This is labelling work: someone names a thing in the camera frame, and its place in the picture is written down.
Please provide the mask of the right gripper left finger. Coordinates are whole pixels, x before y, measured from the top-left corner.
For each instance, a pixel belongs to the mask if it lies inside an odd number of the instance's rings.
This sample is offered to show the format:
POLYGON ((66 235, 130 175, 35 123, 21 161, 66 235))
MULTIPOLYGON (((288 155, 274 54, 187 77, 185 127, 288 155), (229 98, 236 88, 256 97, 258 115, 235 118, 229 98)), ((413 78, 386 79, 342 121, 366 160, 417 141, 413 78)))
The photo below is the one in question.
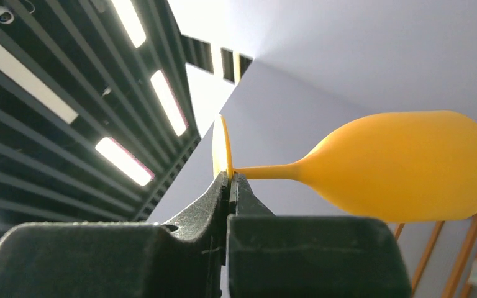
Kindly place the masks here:
POLYGON ((31 222, 0 239, 0 297, 220 297, 229 179, 165 223, 31 222))

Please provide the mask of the orange plastic goblet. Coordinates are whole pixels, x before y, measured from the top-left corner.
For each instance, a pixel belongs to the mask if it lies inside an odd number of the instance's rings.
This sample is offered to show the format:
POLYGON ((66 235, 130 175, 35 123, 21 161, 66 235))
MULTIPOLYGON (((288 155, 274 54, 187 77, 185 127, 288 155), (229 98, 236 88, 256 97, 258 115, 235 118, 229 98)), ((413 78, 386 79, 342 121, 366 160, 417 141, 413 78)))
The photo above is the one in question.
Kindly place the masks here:
POLYGON ((227 124, 214 121, 213 173, 305 184, 351 215, 393 223, 461 220, 477 214, 477 123, 455 111, 386 112, 351 121, 301 159, 232 164, 227 124))

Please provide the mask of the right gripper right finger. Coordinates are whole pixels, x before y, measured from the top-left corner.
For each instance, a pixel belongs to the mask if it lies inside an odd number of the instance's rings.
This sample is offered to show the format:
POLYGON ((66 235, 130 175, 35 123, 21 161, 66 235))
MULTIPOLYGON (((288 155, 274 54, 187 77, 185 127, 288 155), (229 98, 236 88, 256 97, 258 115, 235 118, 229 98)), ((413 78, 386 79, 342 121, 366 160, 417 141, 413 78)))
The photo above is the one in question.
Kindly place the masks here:
POLYGON ((231 297, 409 297, 389 227, 352 216, 276 216, 235 174, 227 221, 231 297))

